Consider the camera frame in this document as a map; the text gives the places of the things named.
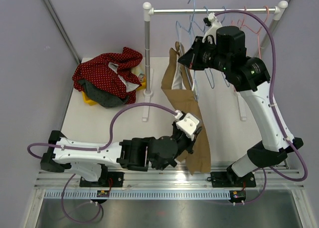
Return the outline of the tan skirt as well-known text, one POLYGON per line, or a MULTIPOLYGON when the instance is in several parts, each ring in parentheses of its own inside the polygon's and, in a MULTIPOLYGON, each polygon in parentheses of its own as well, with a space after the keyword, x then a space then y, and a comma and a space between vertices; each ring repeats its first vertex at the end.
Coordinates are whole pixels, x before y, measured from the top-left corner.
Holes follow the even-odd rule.
MULTIPOLYGON (((184 47, 178 41, 175 42, 174 48, 169 49, 169 62, 161 81, 161 89, 174 110, 190 113, 202 120, 198 102, 190 85, 193 82, 190 71, 178 63, 183 52, 184 47)), ((202 130, 192 148, 193 153, 183 151, 177 157, 179 162, 185 162, 192 175, 195 172, 210 173, 211 170, 210 145, 204 123, 201 122, 200 126, 202 130)))

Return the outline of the red polka-dot skirt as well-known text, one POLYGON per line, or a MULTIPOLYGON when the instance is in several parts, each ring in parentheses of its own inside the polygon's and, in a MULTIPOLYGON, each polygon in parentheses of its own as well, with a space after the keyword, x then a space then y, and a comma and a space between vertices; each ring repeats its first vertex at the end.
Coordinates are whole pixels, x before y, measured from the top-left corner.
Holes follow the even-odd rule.
POLYGON ((85 91, 81 91, 80 93, 82 101, 89 106, 101 105, 106 108, 114 108, 136 102, 136 94, 132 93, 129 93, 124 99, 100 90, 91 91, 90 94, 93 95, 94 99, 88 97, 85 91))
POLYGON ((131 69, 138 66, 142 59, 141 53, 128 47, 124 47, 121 53, 103 53, 78 65, 72 76, 74 88, 84 91, 78 81, 85 79, 120 98, 129 93, 136 94, 141 83, 131 69))

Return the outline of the grey dotted skirt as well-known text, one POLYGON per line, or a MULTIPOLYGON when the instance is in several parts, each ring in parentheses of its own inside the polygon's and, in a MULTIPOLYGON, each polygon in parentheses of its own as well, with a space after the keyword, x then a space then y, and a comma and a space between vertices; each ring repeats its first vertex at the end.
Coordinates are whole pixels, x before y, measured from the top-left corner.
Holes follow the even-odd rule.
POLYGON ((94 102, 97 102, 104 108, 119 107, 126 104, 129 100, 129 95, 126 95, 124 98, 120 98, 107 91, 97 88, 88 80, 81 79, 78 82, 84 89, 84 93, 87 95, 87 97, 93 100, 94 102))

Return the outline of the floral pastel skirt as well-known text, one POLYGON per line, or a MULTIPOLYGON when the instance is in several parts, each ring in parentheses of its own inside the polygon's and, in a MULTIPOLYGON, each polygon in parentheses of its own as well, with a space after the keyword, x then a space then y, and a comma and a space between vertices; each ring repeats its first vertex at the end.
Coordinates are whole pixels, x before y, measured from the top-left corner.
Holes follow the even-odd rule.
POLYGON ((133 73, 139 80, 140 83, 144 82, 145 80, 145 71, 141 65, 133 67, 131 69, 131 73, 133 73))

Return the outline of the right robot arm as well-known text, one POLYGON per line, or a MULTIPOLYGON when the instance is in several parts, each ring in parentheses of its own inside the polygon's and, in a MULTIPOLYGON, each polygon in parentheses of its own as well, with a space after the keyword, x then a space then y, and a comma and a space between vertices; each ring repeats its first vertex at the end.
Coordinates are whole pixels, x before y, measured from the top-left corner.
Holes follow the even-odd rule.
POLYGON ((255 169, 273 167, 303 146, 303 140, 289 131, 280 112, 274 112, 268 70, 261 59, 247 56, 245 33, 238 27, 222 26, 215 35, 196 36, 178 62, 194 71, 211 68, 222 72, 247 103, 258 126, 262 140, 227 168, 223 182, 239 186, 255 169))

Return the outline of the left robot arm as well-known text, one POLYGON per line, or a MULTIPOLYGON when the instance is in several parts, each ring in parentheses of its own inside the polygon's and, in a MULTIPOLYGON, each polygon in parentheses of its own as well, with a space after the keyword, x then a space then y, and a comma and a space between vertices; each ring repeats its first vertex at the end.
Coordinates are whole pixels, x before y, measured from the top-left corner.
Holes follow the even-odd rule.
POLYGON ((105 150, 101 143, 78 142, 52 131, 49 147, 43 154, 40 167, 44 171, 63 173, 66 170, 80 175, 86 187, 107 187, 115 179, 109 167, 146 172, 149 168, 164 170, 177 165, 177 157, 184 151, 193 153, 193 146, 202 124, 183 119, 174 121, 171 136, 133 138, 114 142, 105 150))

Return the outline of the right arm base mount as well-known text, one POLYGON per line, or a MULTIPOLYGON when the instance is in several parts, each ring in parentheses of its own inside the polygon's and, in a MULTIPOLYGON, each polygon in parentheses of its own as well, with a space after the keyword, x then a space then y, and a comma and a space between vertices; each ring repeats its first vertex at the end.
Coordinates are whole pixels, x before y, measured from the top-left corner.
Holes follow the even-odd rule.
POLYGON ((254 188, 256 187, 255 176, 252 172, 243 177, 237 177, 228 172, 211 172, 206 178, 213 188, 254 188))

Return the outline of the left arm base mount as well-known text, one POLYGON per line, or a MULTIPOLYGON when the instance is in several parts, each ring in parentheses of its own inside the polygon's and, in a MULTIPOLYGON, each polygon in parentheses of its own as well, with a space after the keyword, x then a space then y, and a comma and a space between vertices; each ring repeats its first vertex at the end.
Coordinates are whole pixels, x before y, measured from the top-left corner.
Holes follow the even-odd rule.
POLYGON ((108 172, 105 178, 100 178, 97 182, 89 182, 81 178, 79 186, 83 188, 121 188, 123 182, 123 172, 108 172))

